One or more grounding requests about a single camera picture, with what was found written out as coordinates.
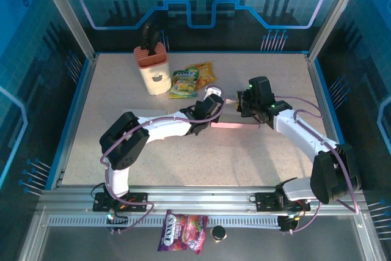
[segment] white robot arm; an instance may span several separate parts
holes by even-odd
[[[303,199],[318,199],[328,204],[348,193],[346,180],[330,148],[342,158],[353,188],[360,188],[356,159],[350,145],[338,145],[297,116],[295,110],[292,110],[287,102],[276,101],[266,77],[260,76],[249,80],[249,87],[248,90],[238,92],[237,110],[241,116],[253,117],[288,137],[313,163],[311,177],[294,178],[276,186],[281,207]],[[137,130],[108,155],[109,182],[114,194],[122,197],[128,193],[129,168],[146,143],[169,136],[198,134],[209,123],[195,123],[194,121],[202,121],[219,111],[223,105],[220,94],[219,89],[208,88],[203,102],[198,101],[194,110],[185,108],[169,115],[179,119],[192,119],[192,122],[159,121],[159,117],[135,117],[131,112],[121,116],[100,139],[103,153],[130,129],[148,121],[151,121],[151,124]]]
[[[151,122],[128,137],[123,144],[113,150],[113,155],[108,156],[109,160],[106,159],[106,162],[110,164],[109,182],[113,193],[116,196],[122,197],[129,191],[129,168],[131,164],[135,162],[145,144],[170,136],[198,134],[202,129],[208,126],[208,122],[188,122],[189,119],[199,121],[205,120],[217,113],[222,107],[223,99],[221,98],[220,89],[217,87],[208,87],[205,92],[206,94],[203,102],[198,101],[194,110],[185,108],[173,114],[169,114],[168,116],[164,116],[172,117],[173,120],[159,120],[161,117],[135,117],[131,112],[128,112],[121,116],[102,136],[100,144],[104,153],[116,139],[123,136],[131,127],[141,125],[145,122]],[[129,154],[132,153],[129,158],[125,158],[126,156],[123,156],[122,154],[126,151],[128,151]]]

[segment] blue trim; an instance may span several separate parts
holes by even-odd
[[[133,51],[98,51],[97,54],[121,54],[121,53],[133,53]],[[167,53],[262,53],[262,54],[308,54],[308,51],[169,51]]]
[[[386,130],[384,129],[384,126],[381,122],[381,120],[383,119],[383,115],[384,115],[384,108],[391,103],[391,96],[388,96],[386,99],[384,99],[382,101],[382,103],[380,104],[380,107],[379,107],[379,112],[378,112],[378,119],[376,121],[377,125],[378,125],[378,128],[379,128],[379,131],[381,133],[381,136],[383,137],[383,140],[384,140],[384,143],[386,144],[386,147],[389,151],[389,153],[391,154],[391,143],[390,143],[390,139],[389,137],[387,136],[387,132]]]
[[[17,97],[13,96],[10,92],[5,90],[3,87],[0,86],[0,93],[4,94],[9,100],[11,100],[17,107],[19,107],[23,119],[23,125],[19,131],[18,137],[15,140],[15,143],[12,147],[11,153],[8,156],[7,162],[4,166],[3,171],[0,175],[0,189],[5,181],[5,178],[7,177],[8,171],[10,170],[11,164],[13,162],[13,159],[15,158],[16,151],[19,148],[20,142],[22,141],[22,138],[24,136],[24,132],[27,129],[28,121],[27,121],[27,112],[26,108],[24,107],[24,104],[17,99]]]
[[[320,83],[322,86],[322,90],[324,92],[324,96],[326,97],[326,103],[327,103],[327,106],[330,110],[330,115],[331,115],[332,122],[334,124],[335,131],[337,132],[338,141],[339,141],[339,143],[344,144],[345,139],[343,138],[342,131],[340,128],[340,123],[338,122],[337,114],[335,113],[335,109],[332,105],[330,93],[327,88],[326,80],[324,79],[323,72],[320,67],[320,63],[318,61],[318,58],[315,59],[315,68],[316,68],[316,71],[318,72],[318,76],[319,76],[319,80],[320,80]]]
[[[71,121],[73,118],[73,114],[75,112],[76,104],[78,102],[80,91],[81,91],[81,88],[83,85],[84,78],[86,77],[86,73],[87,73],[87,69],[88,69],[89,65],[90,65],[89,60],[86,58],[86,61],[84,62],[84,65],[83,65],[83,70],[81,71],[78,86],[76,87],[76,91],[75,91],[75,94],[72,99],[72,104],[69,109],[67,120],[65,121],[64,129],[62,130],[59,146],[57,147],[57,151],[56,151],[56,154],[53,159],[53,164],[50,169],[49,177],[48,177],[48,180],[46,181],[45,189],[51,189],[50,187],[55,179],[54,177],[56,176],[56,171],[57,171],[57,168],[59,167],[59,164],[60,164],[60,158],[61,158],[62,151],[64,149],[65,140],[67,138],[69,127],[70,127],[70,124],[71,124]]]
[[[88,11],[86,3],[84,0],[79,0],[84,13],[90,23],[90,25],[98,31],[107,31],[107,30],[136,30],[139,29],[142,24],[155,12],[161,10],[169,10],[169,4],[184,4],[186,6],[186,16],[188,26],[191,29],[211,29],[216,25],[216,15],[217,15],[217,5],[222,3],[230,3],[235,5],[235,10],[248,10],[253,17],[261,23],[266,29],[309,29],[312,27],[312,24],[315,22],[315,18],[319,12],[320,7],[322,6],[324,0],[319,0],[313,13],[311,19],[306,25],[271,25],[267,24],[266,21],[254,10],[251,6],[242,6],[240,0],[215,0],[212,3],[211,8],[211,23],[210,24],[192,24],[191,21],[191,5],[188,0],[163,0],[163,6],[154,6],[152,7],[134,26],[97,26]]]

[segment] speckled countertop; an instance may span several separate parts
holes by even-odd
[[[316,103],[303,54],[173,53],[171,73],[189,64],[213,61],[213,70],[227,98],[248,88],[248,80],[267,76],[276,95],[292,95]],[[99,138],[125,108],[164,109],[170,113],[196,99],[151,96],[132,54],[100,54],[63,185],[95,185],[104,181]],[[287,100],[294,108],[310,109]],[[323,123],[302,115],[321,133]],[[170,137],[143,149],[130,168],[130,185],[275,185],[311,174],[312,164],[288,139],[266,126],[259,130],[208,128],[198,136]]]

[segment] snack bag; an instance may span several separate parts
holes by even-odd
[[[167,210],[158,251],[194,250],[199,255],[205,241],[207,216],[173,214]]]
[[[196,67],[199,69],[199,77],[197,80],[197,90],[202,88],[203,86],[214,82],[217,80],[216,76],[214,75],[212,71],[212,62],[208,61],[203,64],[192,64],[188,66],[187,68]]]
[[[199,69],[190,67],[174,72],[169,98],[193,98],[197,96],[197,80]]]

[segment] blue enclosure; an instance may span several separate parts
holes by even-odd
[[[0,0],[0,260],[18,260],[40,193],[56,188],[95,55],[132,52],[148,22],[169,52],[308,54],[368,204],[390,203],[391,0],[340,1]]]

